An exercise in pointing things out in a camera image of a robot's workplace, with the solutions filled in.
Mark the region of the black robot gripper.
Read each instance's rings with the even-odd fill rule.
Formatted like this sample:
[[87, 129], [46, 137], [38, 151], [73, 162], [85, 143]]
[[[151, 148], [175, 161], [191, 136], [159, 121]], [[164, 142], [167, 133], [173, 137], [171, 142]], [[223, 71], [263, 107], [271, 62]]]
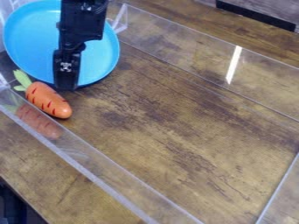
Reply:
[[60, 0], [60, 41], [52, 56], [53, 85], [75, 90], [80, 77], [80, 47], [87, 41], [101, 40], [108, 0]]

